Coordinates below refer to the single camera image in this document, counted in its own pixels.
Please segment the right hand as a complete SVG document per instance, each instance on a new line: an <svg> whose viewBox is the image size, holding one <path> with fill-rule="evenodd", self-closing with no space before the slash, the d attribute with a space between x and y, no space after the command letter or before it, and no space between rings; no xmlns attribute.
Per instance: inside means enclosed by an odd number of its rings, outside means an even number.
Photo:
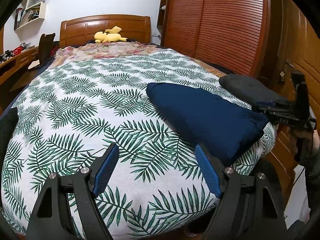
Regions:
<svg viewBox="0 0 320 240"><path fill-rule="evenodd" d="M294 141L295 161L304 166L319 150L319 134L316 129L312 132L292 129L291 137Z"/></svg>

